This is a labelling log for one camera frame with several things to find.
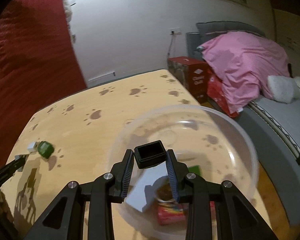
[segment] table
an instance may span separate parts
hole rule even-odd
[[[125,125],[145,112],[175,104],[198,105],[167,70],[158,70],[79,92],[34,114],[8,162],[26,153],[33,141],[49,141],[55,152],[47,161],[31,154],[23,172],[2,186],[21,237],[69,181],[90,182],[107,172],[107,153]],[[252,201],[270,225],[258,191]],[[121,218],[115,204],[113,224],[117,239],[146,239]]]

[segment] gray headboard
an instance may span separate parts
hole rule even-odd
[[[214,22],[205,22],[205,23],[196,23],[198,28],[198,33],[191,32],[186,33],[186,42],[188,57],[196,58],[201,60],[202,55],[201,51],[197,47],[209,41],[221,34],[230,32],[230,31],[242,31],[247,33],[252,33],[254,35],[265,37],[265,33],[259,30],[258,28],[242,23],[242,22],[233,22],[233,21],[214,21]]]

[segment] black rectangular object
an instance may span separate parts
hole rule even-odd
[[[139,169],[151,168],[166,160],[166,150],[160,140],[137,146],[134,155]]]

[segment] pink cloth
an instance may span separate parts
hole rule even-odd
[[[267,98],[270,75],[289,77],[288,57],[274,41],[245,32],[222,34],[201,45],[203,57],[222,80],[230,113],[240,111],[260,90]]]

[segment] green block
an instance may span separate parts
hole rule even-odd
[[[199,165],[188,167],[188,170],[189,170],[189,172],[192,172],[194,174],[197,174],[197,175],[201,176]]]
[[[54,152],[54,147],[51,143],[42,141],[38,145],[38,152],[43,158],[48,159]]]

